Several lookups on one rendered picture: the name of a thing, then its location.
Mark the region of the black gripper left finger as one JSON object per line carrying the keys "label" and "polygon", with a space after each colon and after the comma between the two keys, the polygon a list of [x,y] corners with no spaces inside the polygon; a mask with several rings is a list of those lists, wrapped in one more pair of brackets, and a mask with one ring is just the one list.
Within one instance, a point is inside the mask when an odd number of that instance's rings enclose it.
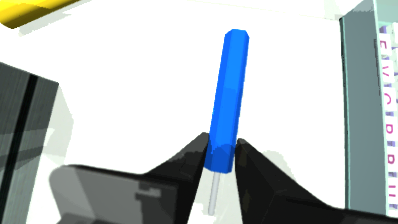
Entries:
{"label": "black gripper left finger", "polygon": [[209,133],[143,173],[79,163],[48,176],[59,215],[72,213],[115,224],[188,224],[202,176]]}

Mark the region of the white keyboard with letter keys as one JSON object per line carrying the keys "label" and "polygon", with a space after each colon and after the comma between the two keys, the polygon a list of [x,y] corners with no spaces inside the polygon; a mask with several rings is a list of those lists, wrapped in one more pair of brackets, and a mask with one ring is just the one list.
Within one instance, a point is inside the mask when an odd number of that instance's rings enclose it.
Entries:
{"label": "white keyboard with letter keys", "polygon": [[398,0],[361,0],[339,32],[344,209],[398,217]]}

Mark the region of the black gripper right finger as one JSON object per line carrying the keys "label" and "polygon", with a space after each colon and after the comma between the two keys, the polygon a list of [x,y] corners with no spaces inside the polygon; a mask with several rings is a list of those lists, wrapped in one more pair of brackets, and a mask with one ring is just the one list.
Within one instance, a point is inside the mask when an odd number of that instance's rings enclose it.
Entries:
{"label": "black gripper right finger", "polygon": [[244,138],[235,147],[242,224],[398,224],[398,217],[326,204]]}

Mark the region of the blue stylus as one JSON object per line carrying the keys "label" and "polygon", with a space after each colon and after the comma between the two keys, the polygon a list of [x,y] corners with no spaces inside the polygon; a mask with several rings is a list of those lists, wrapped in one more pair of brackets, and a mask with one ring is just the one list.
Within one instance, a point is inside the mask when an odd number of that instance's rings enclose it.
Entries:
{"label": "blue stylus", "polygon": [[208,214],[214,215],[220,173],[232,173],[249,53],[246,30],[225,34],[204,168],[214,172]]}

